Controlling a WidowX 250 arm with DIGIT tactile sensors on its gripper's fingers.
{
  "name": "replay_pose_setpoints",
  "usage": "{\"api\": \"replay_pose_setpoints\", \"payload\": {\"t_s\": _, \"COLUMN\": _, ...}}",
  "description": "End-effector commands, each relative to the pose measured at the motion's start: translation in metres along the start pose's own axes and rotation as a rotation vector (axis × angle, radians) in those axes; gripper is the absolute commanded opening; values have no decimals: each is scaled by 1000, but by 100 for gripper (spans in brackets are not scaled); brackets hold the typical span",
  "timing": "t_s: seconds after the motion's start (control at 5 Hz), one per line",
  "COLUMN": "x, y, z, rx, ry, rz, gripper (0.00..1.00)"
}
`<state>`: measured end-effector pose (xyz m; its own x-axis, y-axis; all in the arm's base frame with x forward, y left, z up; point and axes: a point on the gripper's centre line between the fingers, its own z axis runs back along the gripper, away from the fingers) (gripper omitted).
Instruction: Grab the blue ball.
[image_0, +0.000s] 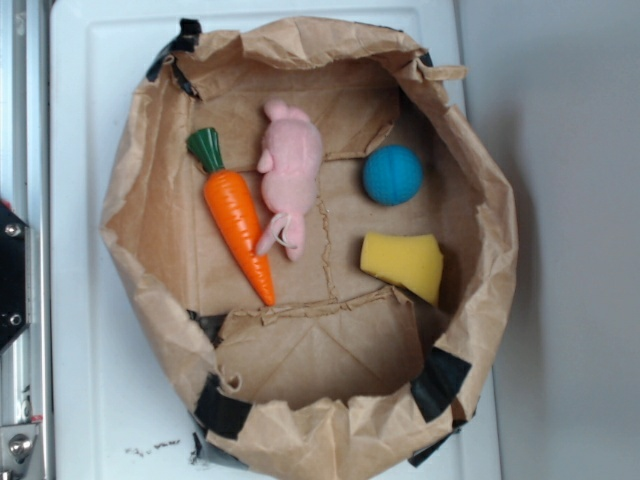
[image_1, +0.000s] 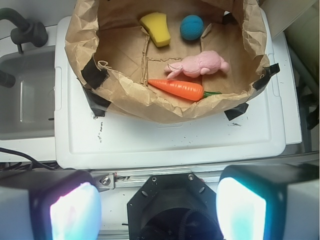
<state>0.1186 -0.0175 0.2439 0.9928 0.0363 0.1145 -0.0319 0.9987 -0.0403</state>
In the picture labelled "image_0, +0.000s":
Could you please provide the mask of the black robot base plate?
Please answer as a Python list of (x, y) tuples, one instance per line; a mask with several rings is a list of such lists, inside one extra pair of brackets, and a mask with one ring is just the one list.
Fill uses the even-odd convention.
[(0, 307), (1, 354), (4, 354), (27, 327), (28, 226), (1, 201)]

